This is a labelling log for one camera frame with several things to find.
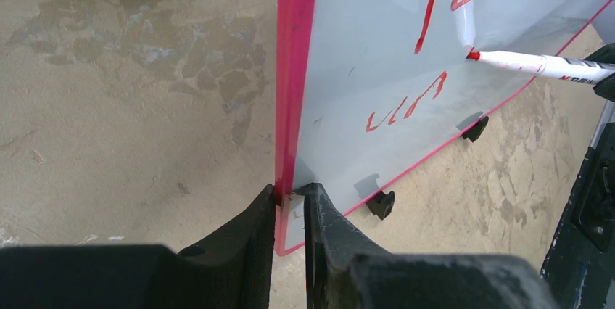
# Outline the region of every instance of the white marker barrel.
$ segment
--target white marker barrel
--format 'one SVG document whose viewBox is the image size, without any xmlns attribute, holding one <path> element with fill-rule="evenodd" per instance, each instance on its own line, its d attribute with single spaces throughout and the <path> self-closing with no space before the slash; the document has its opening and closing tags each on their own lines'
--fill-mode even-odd
<svg viewBox="0 0 615 309">
<path fill-rule="evenodd" d="M 615 73 L 615 65 L 602 62 L 509 51 L 481 51 L 478 54 L 477 61 L 494 67 L 578 83 L 596 84 Z"/>
</svg>

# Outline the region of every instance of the white board surface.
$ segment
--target white board surface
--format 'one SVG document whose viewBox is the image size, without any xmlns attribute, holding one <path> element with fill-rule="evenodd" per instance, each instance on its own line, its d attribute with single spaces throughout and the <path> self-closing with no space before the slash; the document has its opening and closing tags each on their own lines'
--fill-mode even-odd
<svg viewBox="0 0 615 309">
<path fill-rule="evenodd" d="M 348 212 L 532 79 L 471 63 L 469 49 L 557 54 L 609 1 L 315 0 L 305 76 L 278 70 L 305 82 L 300 110 L 285 110 L 300 117 L 296 151 L 277 144 L 276 160 L 293 159 L 293 189 L 321 182 Z M 278 254 L 303 243 L 302 209 L 281 193 Z"/>
</svg>

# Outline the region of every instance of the whiteboard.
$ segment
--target whiteboard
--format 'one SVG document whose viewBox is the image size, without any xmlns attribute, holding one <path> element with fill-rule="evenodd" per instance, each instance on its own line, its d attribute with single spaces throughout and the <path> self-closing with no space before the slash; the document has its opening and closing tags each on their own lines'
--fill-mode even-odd
<svg viewBox="0 0 615 309">
<path fill-rule="evenodd" d="M 610 1 L 278 0 L 277 253 L 304 241 L 293 189 L 348 213 L 532 80 L 470 49 L 558 54 Z"/>
</svg>

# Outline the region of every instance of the pink whiteboard edge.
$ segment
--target pink whiteboard edge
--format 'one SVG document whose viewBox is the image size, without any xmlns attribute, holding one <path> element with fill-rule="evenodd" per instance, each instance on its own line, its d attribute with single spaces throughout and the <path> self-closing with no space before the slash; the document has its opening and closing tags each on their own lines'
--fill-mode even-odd
<svg viewBox="0 0 615 309">
<path fill-rule="evenodd" d="M 561 54 L 561 52 L 564 51 L 564 49 L 566 49 L 570 43 L 572 43 L 572 41 L 574 41 L 574 39 L 576 39 L 579 34 L 581 34 L 581 32 L 583 32 L 583 30 L 585 30 L 585 28 L 587 28 L 592 21 L 598 16 L 600 15 L 600 13 L 609 6 L 609 4 L 611 4 L 611 2 L 613 2 L 613 0 L 608 0 L 582 27 L 581 29 L 575 33 L 562 47 L 561 49 L 559 49 L 559 51 L 556 53 L 556 55 Z M 527 88 L 534 80 L 536 79 L 536 76 L 532 77 L 532 79 L 530 79 L 527 83 L 525 83 L 525 85 L 523 85 L 516 93 L 510 95 L 506 100 L 504 100 L 503 102 L 501 102 L 499 105 L 493 107 L 492 110 L 490 110 L 489 112 L 485 113 L 485 115 L 483 117 L 486 117 L 488 115 L 491 115 L 493 112 L 497 111 L 500 107 L 502 107 L 504 104 L 508 103 L 509 101 L 511 101 L 512 99 L 515 98 L 515 96 L 519 95 L 523 90 L 525 90 L 525 88 Z M 430 157 L 432 157 L 433 155 L 435 155 L 436 153 L 438 153 L 442 148 L 446 147 L 448 144 L 450 144 L 451 142 L 455 141 L 456 139 L 458 139 L 459 137 L 461 137 L 461 135 L 463 133 L 465 133 L 468 129 L 470 129 L 472 126 L 474 126 L 474 124 L 476 124 L 476 122 L 474 122 L 473 124 L 469 125 L 467 128 L 463 129 L 461 132 L 459 132 L 459 134 L 457 134 L 456 136 L 452 137 L 450 140 L 446 141 L 444 144 L 442 144 L 441 146 L 437 147 L 433 152 L 429 153 L 427 156 L 425 156 L 425 158 L 419 160 L 418 162 L 416 162 L 414 165 L 410 166 L 407 170 L 403 171 L 401 174 L 397 175 L 395 178 L 393 178 L 389 183 L 383 185 L 378 191 L 375 191 L 374 193 L 370 194 L 367 198 L 361 200 L 358 204 L 356 204 L 353 208 L 351 208 L 350 210 L 346 211 L 344 213 L 344 216 L 348 215 L 349 213 L 351 213 L 352 211 L 356 210 L 358 207 L 360 207 L 361 205 L 365 204 L 367 201 L 369 201 L 369 199 L 371 199 L 374 195 L 376 195 L 376 193 L 378 193 L 381 190 L 385 190 L 387 187 L 391 186 L 392 184 L 394 184 L 395 182 L 397 182 L 400 178 L 402 178 L 403 176 L 405 176 L 407 173 L 411 172 L 412 170 L 414 170 L 417 166 L 419 166 L 420 164 L 422 164 L 423 162 L 425 162 L 426 160 L 428 160 Z M 281 222 L 280 224 L 283 224 L 284 226 L 288 226 L 288 212 L 283 213 L 280 211 L 280 208 L 278 207 L 278 209 L 276 210 L 276 221 L 278 221 L 277 217 L 281 218 Z M 280 235 L 280 239 L 278 239 L 276 237 L 276 254 L 280 257 L 286 256 L 288 254 L 293 253 L 294 251 L 298 250 L 299 248 L 301 248 L 303 245 L 305 245 L 304 242 L 302 242 L 301 244 L 298 244 L 295 247 L 291 247 L 290 249 L 285 250 L 284 249 L 284 242 L 286 241 L 286 230 L 284 230 L 284 234 Z"/>
<path fill-rule="evenodd" d="M 276 62 L 275 195 L 283 205 L 292 192 L 315 0 L 278 0 Z M 276 209 L 276 240 L 286 239 L 287 218 Z M 284 243 L 276 243 L 279 254 Z"/>
</svg>

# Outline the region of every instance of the stained concrete floor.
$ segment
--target stained concrete floor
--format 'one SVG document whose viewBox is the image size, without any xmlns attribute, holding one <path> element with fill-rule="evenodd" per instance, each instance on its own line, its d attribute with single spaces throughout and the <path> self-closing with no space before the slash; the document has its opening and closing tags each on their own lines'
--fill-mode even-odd
<svg viewBox="0 0 615 309">
<path fill-rule="evenodd" d="M 0 0 L 0 247 L 175 250 L 273 181 L 276 0 Z M 585 57 L 584 32 L 564 53 Z M 540 267 L 603 102 L 538 80 L 392 189 L 393 252 L 505 252 Z M 271 308 L 303 308 L 302 250 Z"/>
</svg>

